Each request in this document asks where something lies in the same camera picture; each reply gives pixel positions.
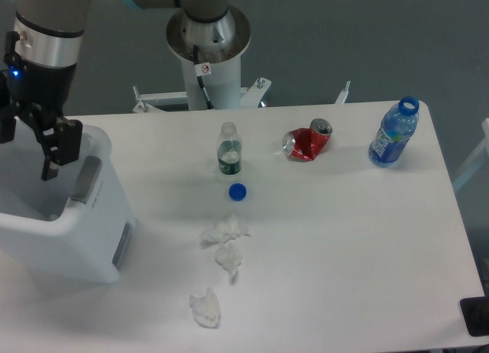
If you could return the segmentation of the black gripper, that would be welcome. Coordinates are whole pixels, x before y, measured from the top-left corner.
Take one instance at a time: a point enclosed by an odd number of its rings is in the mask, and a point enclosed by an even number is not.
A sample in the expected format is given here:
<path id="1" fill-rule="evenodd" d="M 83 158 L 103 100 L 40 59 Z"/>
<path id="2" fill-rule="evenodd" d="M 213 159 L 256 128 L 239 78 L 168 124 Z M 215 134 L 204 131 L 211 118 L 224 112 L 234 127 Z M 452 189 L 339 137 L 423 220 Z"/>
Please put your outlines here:
<path id="1" fill-rule="evenodd" d="M 43 181 L 79 159 L 83 125 L 64 116 L 76 72 L 80 33 L 13 30 L 5 34 L 7 68 L 1 71 L 1 142 L 15 138 L 20 120 L 44 152 Z"/>

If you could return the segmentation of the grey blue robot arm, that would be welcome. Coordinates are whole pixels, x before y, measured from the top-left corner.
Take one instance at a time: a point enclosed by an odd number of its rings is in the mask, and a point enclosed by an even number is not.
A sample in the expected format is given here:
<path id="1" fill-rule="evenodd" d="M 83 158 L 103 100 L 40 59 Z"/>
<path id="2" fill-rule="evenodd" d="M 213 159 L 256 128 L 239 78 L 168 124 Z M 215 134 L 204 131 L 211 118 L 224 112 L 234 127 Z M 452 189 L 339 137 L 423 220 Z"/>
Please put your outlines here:
<path id="1" fill-rule="evenodd" d="M 63 114 L 92 0 L 18 0 L 5 34 L 1 71 L 1 142 L 15 137 L 17 121 L 34 132 L 44 152 L 41 178 L 52 180 L 75 162 L 83 125 Z"/>

